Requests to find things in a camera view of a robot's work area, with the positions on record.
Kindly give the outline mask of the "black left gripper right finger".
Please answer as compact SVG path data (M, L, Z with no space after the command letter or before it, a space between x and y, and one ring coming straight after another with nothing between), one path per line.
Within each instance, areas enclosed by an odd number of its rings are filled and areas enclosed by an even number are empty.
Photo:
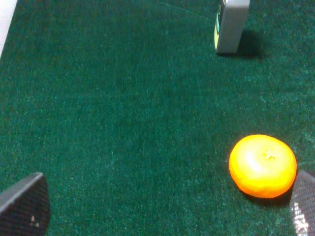
M290 216L298 236L315 234L315 174L300 170L293 185Z

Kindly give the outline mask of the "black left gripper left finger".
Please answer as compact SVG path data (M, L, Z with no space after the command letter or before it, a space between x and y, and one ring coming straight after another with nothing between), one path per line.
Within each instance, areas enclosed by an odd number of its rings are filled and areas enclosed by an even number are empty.
M47 179L28 175L0 193L2 236L44 236L51 219Z

